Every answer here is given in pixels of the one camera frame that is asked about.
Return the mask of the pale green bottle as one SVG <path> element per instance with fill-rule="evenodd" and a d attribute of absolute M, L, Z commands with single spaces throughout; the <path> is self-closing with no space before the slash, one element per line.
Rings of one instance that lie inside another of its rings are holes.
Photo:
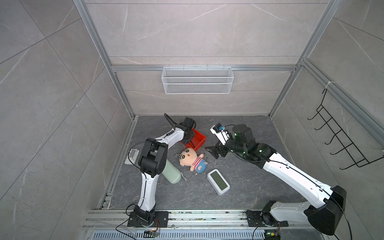
<path fill-rule="evenodd" d="M 182 173 L 169 160 L 166 161 L 162 175 L 171 184 L 177 184 L 182 179 Z"/>

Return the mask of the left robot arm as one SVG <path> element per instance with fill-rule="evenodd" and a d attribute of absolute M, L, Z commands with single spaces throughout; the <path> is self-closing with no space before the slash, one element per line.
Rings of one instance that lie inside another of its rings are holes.
<path fill-rule="evenodd" d="M 176 123 L 164 114 L 172 129 L 158 138 L 147 138 L 135 166 L 141 172 L 142 186 L 140 199 L 134 205 L 129 220 L 137 220 L 140 225 L 149 227 L 155 221 L 156 188 L 159 175 L 166 167 L 168 150 L 177 142 L 189 143 L 195 136 L 196 121 L 186 117 L 183 122 Z"/>

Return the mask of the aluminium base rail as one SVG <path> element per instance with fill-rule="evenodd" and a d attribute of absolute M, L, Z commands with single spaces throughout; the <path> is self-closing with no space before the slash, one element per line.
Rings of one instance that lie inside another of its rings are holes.
<path fill-rule="evenodd" d="M 309 224 L 263 225 L 260 211 L 161 210 L 142 226 L 125 210 L 92 210 L 82 227 L 82 240 L 334 240 Z"/>

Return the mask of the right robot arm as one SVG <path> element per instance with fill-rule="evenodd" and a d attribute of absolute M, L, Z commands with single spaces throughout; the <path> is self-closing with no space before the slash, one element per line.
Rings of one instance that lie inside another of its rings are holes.
<path fill-rule="evenodd" d="M 274 148 L 256 142 L 252 130 L 245 124 L 234 125 L 231 131 L 216 124 L 210 131 L 219 140 L 215 146 L 206 148 L 215 159 L 232 153 L 238 159 L 278 177 L 305 198 L 302 203 L 269 201 L 260 213 L 265 226 L 291 221 L 310 224 L 328 236 L 335 234 L 341 218 L 346 217 L 345 189 L 316 180 L 291 164 Z"/>

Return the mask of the white digital clock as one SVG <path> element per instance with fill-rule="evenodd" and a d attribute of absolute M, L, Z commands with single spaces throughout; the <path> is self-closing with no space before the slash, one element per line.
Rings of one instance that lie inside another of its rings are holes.
<path fill-rule="evenodd" d="M 231 187 L 219 170 L 214 169 L 207 175 L 207 179 L 219 196 L 226 193 Z"/>

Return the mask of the plush doll toy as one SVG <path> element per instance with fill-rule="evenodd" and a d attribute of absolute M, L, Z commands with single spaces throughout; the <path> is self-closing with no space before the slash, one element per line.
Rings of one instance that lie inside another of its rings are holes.
<path fill-rule="evenodd" d="M 207 168 L 208 163 L 204 160 L 204 156 L 204 154 L 197 154 L 192 148 L 187 148 L 177 155 L 182 167 L 189 167 L 191 172 L 197 173 L 202 173 Z"/>

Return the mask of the red plastic bin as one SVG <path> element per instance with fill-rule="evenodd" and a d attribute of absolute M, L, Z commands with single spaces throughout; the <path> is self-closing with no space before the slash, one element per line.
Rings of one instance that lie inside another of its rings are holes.
<path fill-rule="evenodd" d="M 181 141 L 181 143 L 187 148 L 197 151 L 205 143 L 207 137 L 195 129 L 192 129 L 192 131 L 195 134 L 194 137 L 188 143 L 186 141 Z"/>

